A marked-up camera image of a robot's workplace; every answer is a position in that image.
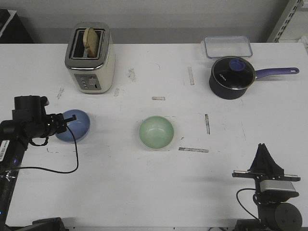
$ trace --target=blue bowl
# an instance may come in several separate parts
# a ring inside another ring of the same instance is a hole
[[[63,113],[64,119],[71,118],[72,115],[76,115],[76,120],[68,122],[67,126],[72,130],[76,141],[80,141],[89,131],[90,118],[84,111],[78,109],[69,110]],[[65,142],[74,142],[73,136],[68,129],[66,132],[60,134],[56,133],[56,137]]]

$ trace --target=green bowl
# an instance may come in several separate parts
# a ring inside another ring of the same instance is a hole
[[[164,148],[173,139],[172,124],[164,117],[152,116],[143,121],[139,128],[139,137],[148,147],[153,149]]]

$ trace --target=barcode sticker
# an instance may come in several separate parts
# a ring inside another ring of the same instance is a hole
[[[0,145],[0,162],[4,159],[4,155],[6,152],[6,149],[9,146],[10,141],[2,141]]]

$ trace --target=wall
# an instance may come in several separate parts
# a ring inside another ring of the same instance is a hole
[[[38,43],[67,43],[84,21],[107,23],[115,43],[195,43],[208,35],[265,42],[288,0],[2,0]]]

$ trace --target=table surface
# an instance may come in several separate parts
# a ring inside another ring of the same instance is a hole
[[[91,120],[78,143],[77,172],[20,171],[7,223],[61,217],[67,226],[232,226],[250,218],[235,193],[254,187],[254,181],[231,174],[249,169],[257,145],[265,143],[285,173],[301,176],[294,183],[300,196],[290,203],[307,226],[307,53],[297,43],[251,46],[254,55],[247,60],[256,70],[298,67],[300,73],[263,78],[230,101],[211,91],[214,60],[205,57],[201,44],[115,44],[113,85],[105,94],[90,95],[77,90],[64,65],[66,44],[1,44],[1,121],[12,118],[13,98],[20,95],[47,96],[48,114],[80,109]],[[141,122],[152,115],[165,116],[175,129],[172,143],[159,151],[138,137]],[[52,136],[45,147],[29,146],[23,166],[71,170],[74,151],[73,144]],[[252,192],[242,192],[240,199],[257,214]]]

